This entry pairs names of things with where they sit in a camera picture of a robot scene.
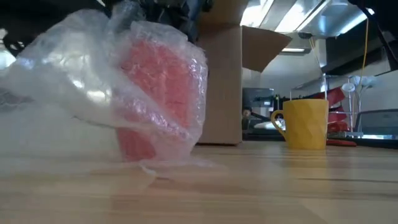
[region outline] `wooden table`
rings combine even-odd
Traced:
[[[398,223],[398,151],[198,147],[220,166],[0,178],[0,223]]]

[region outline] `yellow mug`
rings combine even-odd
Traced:
[[[275,122],[284,116],[286,132]],[[284,110],[274,111],[272,124],[284,136],[289,149],[326,149],[329,103],[327,100],[291,100],[284,102]]]

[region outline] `cardboard box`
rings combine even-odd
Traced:
[[[208,58],[206,121],[199,143],[239,144],[242,141],[242,68],[262,72],[290,37],[269,30],[240,27],[248,0],[215,0],[199,23]]]

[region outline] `wooden surface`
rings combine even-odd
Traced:
[[[0,223],[398,223],[398,151],[198,147],[212,168],[0,178]]]

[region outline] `bubble wrap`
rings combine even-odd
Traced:
[[[122,2],[111,20],[93,10],[69,15],[2,72],[0,87],[113,129],[122,161],[183,161],[205,120],[206,58],[171,26],[134,21],[123,30],[137,7]]]

